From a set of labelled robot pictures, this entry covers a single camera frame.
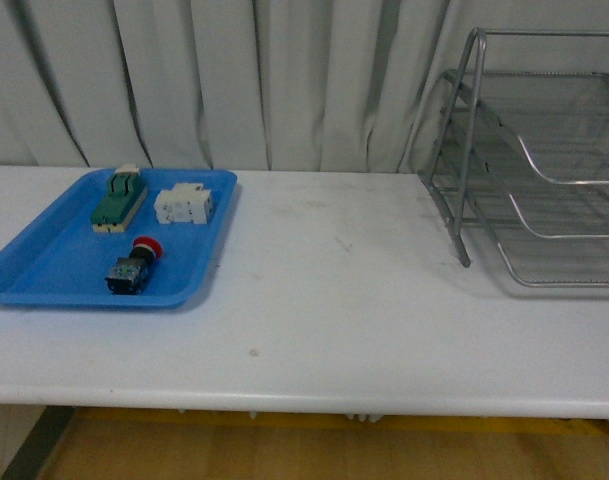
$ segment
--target white terminal block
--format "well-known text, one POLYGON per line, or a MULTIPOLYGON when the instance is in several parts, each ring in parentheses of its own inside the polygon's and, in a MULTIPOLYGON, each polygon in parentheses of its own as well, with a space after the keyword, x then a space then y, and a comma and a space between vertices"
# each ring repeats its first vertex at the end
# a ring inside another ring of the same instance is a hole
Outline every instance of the white terminal block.
POLYGON ((176 183, 162 190, 155 199, 155 214, 160 223, 208 223, 213 215, 213 197, 202 183, 176 183))

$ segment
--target plastic tray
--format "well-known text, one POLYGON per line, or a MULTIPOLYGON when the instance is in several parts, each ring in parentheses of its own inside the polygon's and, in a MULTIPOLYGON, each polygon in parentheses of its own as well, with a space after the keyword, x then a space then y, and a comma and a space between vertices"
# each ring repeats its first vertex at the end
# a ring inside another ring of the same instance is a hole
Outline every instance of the plastic tray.
POLYGON ((200 287, 237 177, 217 170, 142 170, 148 196, 124 233, 95 233, 90 214, 114 172, 88 173, 0 252, 0 303, 71 307, 177 307, 200 287), (178 182, 204 183, 215 211, 206 225, 160 225, 153 204, 178 182), (156 238, 164 249, 139 295, 113 295, 104 277, 133 239, 156 238))

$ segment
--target wire tray shelf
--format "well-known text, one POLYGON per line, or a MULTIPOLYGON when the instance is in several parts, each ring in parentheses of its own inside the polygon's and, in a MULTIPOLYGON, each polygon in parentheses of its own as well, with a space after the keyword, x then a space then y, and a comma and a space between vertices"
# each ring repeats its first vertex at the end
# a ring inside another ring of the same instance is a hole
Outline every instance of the wire tray shelf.
POLYGON ((609 73, 487 72, 487 35, 609 32, 469 35, 459 69, 444 74, 451 95, 421 176, 460 261, 470 265, 461 229, 477 223, 525 286, 609 287, 609 73), (436 182, 440 159, 446 182, 436 182))

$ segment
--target scuff mark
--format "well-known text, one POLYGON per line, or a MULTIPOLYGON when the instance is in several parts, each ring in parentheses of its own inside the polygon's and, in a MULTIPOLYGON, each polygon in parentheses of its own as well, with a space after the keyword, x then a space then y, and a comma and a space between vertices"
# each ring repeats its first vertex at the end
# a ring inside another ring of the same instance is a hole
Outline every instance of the scuff mark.
POLYGON ((351 249, 353 248, 353 244, 349 243, 348 245, 342 241, 340 237, 335 237, 335 241, 340 244, 340 246, 344 249, 346 253, 351 253, 351 249))

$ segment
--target white table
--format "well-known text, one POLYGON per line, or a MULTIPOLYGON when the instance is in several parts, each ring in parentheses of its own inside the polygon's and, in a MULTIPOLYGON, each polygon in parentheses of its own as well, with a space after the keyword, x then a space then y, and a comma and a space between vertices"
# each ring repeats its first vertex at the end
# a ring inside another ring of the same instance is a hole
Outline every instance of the white table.
MULTIPOLYGON (((0 249, 83 169, 0 167, 0 249)), ((0 306, 0 404, 609 418, 609 290, 455 258, 414 175, 238 172, 176 310, 0 306)))

